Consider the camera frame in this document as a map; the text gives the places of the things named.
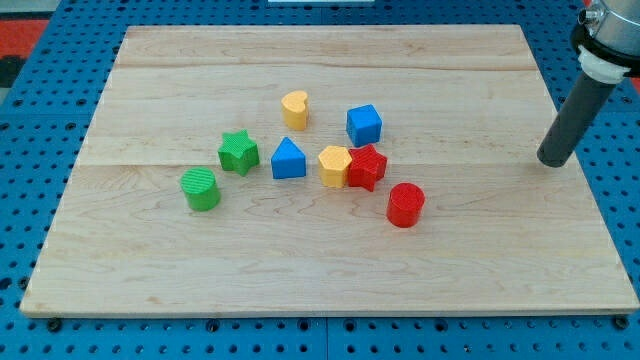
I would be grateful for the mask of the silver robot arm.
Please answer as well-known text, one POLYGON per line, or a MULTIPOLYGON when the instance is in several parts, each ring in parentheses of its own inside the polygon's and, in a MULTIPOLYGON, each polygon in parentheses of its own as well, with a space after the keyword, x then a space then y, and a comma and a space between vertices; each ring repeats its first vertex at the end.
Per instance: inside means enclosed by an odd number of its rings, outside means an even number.
POLYGON ((627 68, 624 77, 639 77, 639 0, 593 0, 578 13, 571 46, 627 68))

